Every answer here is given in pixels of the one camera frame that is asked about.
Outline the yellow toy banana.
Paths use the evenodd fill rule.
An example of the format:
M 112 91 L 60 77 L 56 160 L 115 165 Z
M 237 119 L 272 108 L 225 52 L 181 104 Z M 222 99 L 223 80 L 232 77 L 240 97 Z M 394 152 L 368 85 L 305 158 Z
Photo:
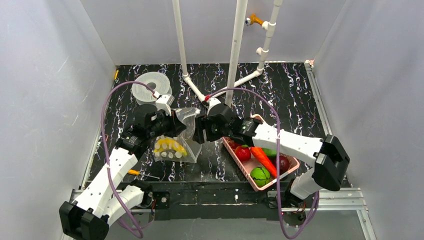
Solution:
M 154 143 L 156 157 L 182 158 L 188 155 L 187 150 L 173 138 L 158 138 Z

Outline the clear dotted zip bag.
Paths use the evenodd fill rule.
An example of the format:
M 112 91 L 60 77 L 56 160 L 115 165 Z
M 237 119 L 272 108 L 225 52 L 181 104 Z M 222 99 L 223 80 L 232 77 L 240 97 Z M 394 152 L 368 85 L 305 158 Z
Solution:
M 156 138 L 155 142 L 159 138 L 172 138 L 176 140 L 178 143 L 180 143 L 186 149 L 188 155 L 183 156 L 181 158 L 176 158 L 175 156 L 173 158 L 169 158 L 169 157 L 162 157 L 162 156 L 157 157 L 155 156 L 155 153 L 153 153 L 154 160 L 156 162 L 173 161 L 173 162 L 180 162 L 180 163 L 195 164 L 202 150 L 202 145 L 193 141 L 193 135 L 195 132 L 195 119 L 201 113 L 201 110 L 196 107 L 184 107 L 184 108 L 176 108 L 175 112 L 178 119 L 183 124 L 186 125 L 186 130 L 184 130 L 177 137 L 166 137 L 164 135 L 161 135 Z

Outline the orange toy carrot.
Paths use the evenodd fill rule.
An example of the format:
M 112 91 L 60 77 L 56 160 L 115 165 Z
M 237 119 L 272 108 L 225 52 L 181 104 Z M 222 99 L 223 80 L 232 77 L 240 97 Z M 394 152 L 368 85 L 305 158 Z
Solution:
M 260 147 L 251 147 L 251 154 L 256 158 L 256 160 L 261 163 L 270 173 L 271 176 L 277 178 L 277 169 L 271 160 L 268 158 L 266 153 Z

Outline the pink plastic basket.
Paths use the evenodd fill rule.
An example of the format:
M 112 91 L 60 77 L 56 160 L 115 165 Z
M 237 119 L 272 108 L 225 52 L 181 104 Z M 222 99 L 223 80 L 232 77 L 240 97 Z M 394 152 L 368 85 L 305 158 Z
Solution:
M 240 162 L 239 159 L 237 158 L 236 154 L 235 154 L 235 149 L 236 149 L 236 147 L 241 146 L 241 145 L 236 143 L 235 141 L 231 140 L 229 137 L 223 137 L 222 143 L 223 143 L 224 147 L 229 152 L 229 154 L 233 158 L 234 162 L 239 167 L 242 174 L 247 179 L 247 181 L 249 182 L 249 184 L 251 185 L 251 187 L 253 188 L 254 191 L 256 191 L 256 192 L 264 191 L 264 190 L 270 188 L 272 185 L 274 185 L 277 182 L 277 179 L 274 178 L 273 176 L 271 176 L 270 182 L 268 184 L 266 184 L 263 187 L 258 187 L 254 183 L 253 179 L 250 177 L 250 172 L 252 171 L 252 169 L 254 169 L 256 167 L 264 167 L 264 166 L 260 162 L 258 162 L 252 154 L 251 154 L 251 159 L 249 161 L 247 161 L 245 163 Z M 273 165 L 276 167 L 276 163 L 275 163 L 276 157 L 275 158 L 268 157 L 268 158 L 271 160 Z

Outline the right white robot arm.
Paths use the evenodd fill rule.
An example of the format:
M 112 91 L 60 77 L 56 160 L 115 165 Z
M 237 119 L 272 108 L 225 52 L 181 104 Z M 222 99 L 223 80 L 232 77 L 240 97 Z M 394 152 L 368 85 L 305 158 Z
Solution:
M 306 137 L 278 130 L 258 117 L 238 117 L 229 106 L 218 103 L 206 115 L 196 117 L 193 140 L 203 144 L 222 137 L 249 147 L 280 150 L 308 164 L 311 168 L 286 190 L 296 200 L 304 200 L 321 189 L 339 191 L 350 164 L 346 150 L 334 135 Z

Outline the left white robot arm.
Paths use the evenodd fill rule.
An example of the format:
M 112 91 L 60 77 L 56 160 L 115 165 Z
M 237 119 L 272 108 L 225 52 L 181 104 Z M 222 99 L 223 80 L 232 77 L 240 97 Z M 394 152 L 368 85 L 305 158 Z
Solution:
M 110 226 L 142 203 L 147 185 L 135 181 L 117 193 L 117 186 L 160 136 L 177 137 L 187 127 L 180 110 L 166 112 L 151 104 L 136 108 L 134 121 L 120 134 L 107 162 L 89 186 L 59 208 L 62 231 L 75 240 L 103 240 Z

